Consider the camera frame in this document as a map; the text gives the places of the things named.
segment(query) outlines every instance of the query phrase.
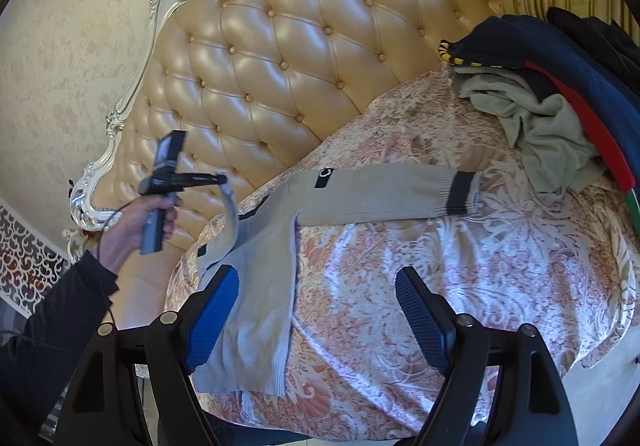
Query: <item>red fabric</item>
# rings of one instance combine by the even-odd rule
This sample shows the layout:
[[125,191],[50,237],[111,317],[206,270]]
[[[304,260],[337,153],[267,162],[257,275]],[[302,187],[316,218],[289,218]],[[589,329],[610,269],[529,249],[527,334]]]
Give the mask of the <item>red fabric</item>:
[[525,66],[543,73],[553,82],[558,88],[558,91],[566,97],[566,100],[574,108],[575,113],[578,114],[578,118],[580,118],[580,122],[587,136],[589,136],[591,142],[600,151],[600,155],[607,163],[607,166],[609,166],[620,189],[624,193],[632,190],[636,186],[636,178],[631,172],[631,168],[629,168],[622,150],[620,150],[609,129],[600,121],[600,118],[596,116],[584,97],[535,63],[527,61]]

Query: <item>hand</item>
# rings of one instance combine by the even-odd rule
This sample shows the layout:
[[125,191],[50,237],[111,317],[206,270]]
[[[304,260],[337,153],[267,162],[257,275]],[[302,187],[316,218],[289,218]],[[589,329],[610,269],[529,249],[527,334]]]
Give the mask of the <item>hand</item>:
[[174,220],[178,213],[174,206],[181,206],[182,200],[175,196],[172,200],[160,195],[149,195],[137,198],[129,206],[122,209],[120,220],[110,229],[105,231],[98,243],[100,256],[97,250],[93,254],[100,260],[100,264],[117,274],[129,255],[140,248],[142,244],[142,229],[146,219],[156,208],[166,210],[164,215],[164,238],[171,238],[174,232]]

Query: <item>silver bolt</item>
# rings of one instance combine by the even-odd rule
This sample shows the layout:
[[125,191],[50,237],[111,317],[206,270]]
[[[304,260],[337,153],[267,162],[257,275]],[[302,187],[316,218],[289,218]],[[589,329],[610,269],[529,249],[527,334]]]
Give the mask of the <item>silver bolt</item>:
[[474,319],[471,314],[458,314],[456,321],[463,327],[472,327]]
[[522,326],[522,333],[525,336],[529,336],[529,338],[533,338],[534,336],[536,336],[536,334],[538,334],[538,330],[533,325],[525,323]]
[[160,316],[160,323],[164,323],[165,325],[170,325],[174,321],[178,319],[178,313],[174,311],[163,312]]
[[108,336],[109,334],[111,334],[112,330],[113,325],[111,325],[110,323],[103,323],[98,327],[98,334],[100,334],[100,336]]

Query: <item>beige leather upholstery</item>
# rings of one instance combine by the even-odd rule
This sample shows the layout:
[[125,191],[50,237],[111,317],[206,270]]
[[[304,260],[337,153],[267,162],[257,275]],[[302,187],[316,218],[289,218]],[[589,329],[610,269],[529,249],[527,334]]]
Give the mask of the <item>beige leather upholstery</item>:
[[[176,128],[189,133],[181,171],[223,171],[242,200],[436,66],[441,39],[501,13],[502,0],[188,0],[162,28],[94,205],[133,198]],[[182,198],[171,242],[187,249],[222,209],[213,187]]]

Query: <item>wallpaper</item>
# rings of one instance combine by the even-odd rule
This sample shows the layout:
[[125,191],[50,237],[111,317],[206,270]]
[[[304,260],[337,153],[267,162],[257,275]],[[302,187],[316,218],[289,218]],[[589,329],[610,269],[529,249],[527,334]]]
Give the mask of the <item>wallpaper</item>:
[[11,0],[0,16],[0,192],[64,248],[68,179],[106,148],[105,116],[145,45],[149,0]]
[[0,298],[24,317],[69,266],[0,204]]

